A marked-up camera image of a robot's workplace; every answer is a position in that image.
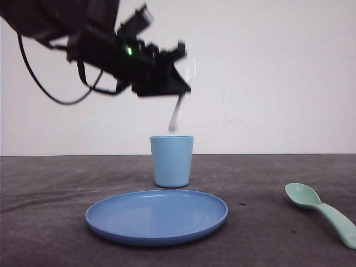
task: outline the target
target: white spoon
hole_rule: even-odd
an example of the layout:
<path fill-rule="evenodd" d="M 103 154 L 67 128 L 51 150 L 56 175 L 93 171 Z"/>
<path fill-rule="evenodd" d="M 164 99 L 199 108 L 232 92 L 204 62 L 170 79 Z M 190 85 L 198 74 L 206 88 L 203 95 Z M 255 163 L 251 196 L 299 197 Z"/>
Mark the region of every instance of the white spoon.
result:
<path fill-rule="evenodd" d="M 185 81 L 188 85 L 191 85 L 193 79 L 195 78 L 196 75 L 196 69 L 195 69 L 195 60 L 194 58 L 188 60 L 187 63 L 187 70 L 185 72 Z M 180 121 L 180 115 L 181 115 L 181 103 L 182 99 L 184 97 L 184 94 L 181 94 L 178 96 L 177 104 L 176 107 L 174 108 L 174 112 L 171 118 L 171 122 L 169 123 L 168 130 L 170 133 L 175 132 L 178 129 L 178 124 Z"/>

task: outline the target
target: plastic cup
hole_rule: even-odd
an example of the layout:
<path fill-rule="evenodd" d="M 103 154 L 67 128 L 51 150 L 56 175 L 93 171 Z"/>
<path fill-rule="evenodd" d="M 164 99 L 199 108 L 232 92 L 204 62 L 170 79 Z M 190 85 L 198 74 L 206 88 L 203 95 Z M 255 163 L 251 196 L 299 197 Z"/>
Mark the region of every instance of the plastic cup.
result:
<path fill-rule="evenodd" d="M 188 135 L 151 136 L 156 185 L 167 188 L 189 183 L 193 137 Z"/>

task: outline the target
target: spoon handle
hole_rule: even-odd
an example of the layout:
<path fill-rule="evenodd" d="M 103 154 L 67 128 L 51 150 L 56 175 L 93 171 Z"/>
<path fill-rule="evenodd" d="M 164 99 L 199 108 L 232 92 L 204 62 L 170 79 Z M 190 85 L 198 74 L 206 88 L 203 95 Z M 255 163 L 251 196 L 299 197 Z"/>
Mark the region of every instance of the spoon handle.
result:
<path fill-rule="evenodd" d="M 170 132 L 175 132 L 178 128 L 178 123 L 179 123 L 180 114 L 181 114 L 180 106 L 181 106 L 183 97 L 184 97 L 184 95 L 179 95 L 179 97 L 178 97 L 177 104 L 174 109 L 174 112 L 173 112 L 173 115 L 171 118 L 171 122 L 169 123 L 169 127 L 168 127 L 168 130 Z"/>
<path fill-rule="evenodd" d="M 343 243 L 350 249 L 356 249 L 356 226 L 340 211 L 328 204 L 321 203 L 314 207 L 330 221 Z"/>

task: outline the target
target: mint green spoon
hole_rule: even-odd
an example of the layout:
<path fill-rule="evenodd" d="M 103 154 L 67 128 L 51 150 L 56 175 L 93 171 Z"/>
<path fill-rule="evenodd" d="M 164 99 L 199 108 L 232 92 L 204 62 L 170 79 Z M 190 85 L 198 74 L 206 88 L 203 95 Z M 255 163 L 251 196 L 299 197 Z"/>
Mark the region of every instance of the mint green spoon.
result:
<path fill-rule="evenodd" d="M 284 189 L 296 205 L 320 211 L 334 226 L 345 246 L 356 249 L 356 226 L 345 215 L 322 203 L 318 194 L 308 185 L 293 182 L 287 184 Z"/>

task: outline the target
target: white wall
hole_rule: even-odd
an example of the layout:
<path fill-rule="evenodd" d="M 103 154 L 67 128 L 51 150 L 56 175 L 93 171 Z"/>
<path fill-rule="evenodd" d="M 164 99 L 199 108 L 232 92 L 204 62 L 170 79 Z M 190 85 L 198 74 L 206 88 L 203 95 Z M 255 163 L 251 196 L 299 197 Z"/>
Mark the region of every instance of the white wall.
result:
<path fill-rule="evenodd" d="M 122 0 L 119 20 L 142 4 Z M 144 40 L 166 48 L 185 40 L 196 58 L 177 132 L 195 136 L 195 153 L 356 152 L 356 1 L 147 4 L 155 21 Z M 2 155 L 149 154 L 149 136 L 167 134 L 176 98 L 137 98 L 128 89 L 60 106 L 31 80 L 6 23 L 1 35 Z M 24 43 L 55 96 L 85 92 L 65 55 Z"/>

